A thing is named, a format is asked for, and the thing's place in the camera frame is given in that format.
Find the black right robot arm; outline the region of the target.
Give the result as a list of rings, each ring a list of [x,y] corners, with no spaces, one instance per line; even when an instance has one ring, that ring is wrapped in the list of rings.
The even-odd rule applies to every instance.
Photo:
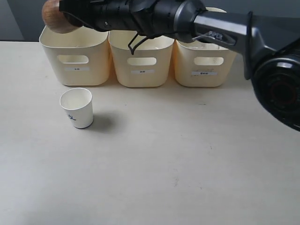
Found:
[[[100,32],[135,31],[145,40],[166,36],[239,53],[262,107],[300,128],[299,18],[213,12],[199,0],[61,0],[59,11],[69,22]]]

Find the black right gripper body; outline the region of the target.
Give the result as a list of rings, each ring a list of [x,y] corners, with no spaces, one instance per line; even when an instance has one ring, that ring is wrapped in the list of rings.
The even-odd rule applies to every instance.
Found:
[[[97,0],[91,2],[93,29],[128,30],[140,35],[174,33],[177,0]]]

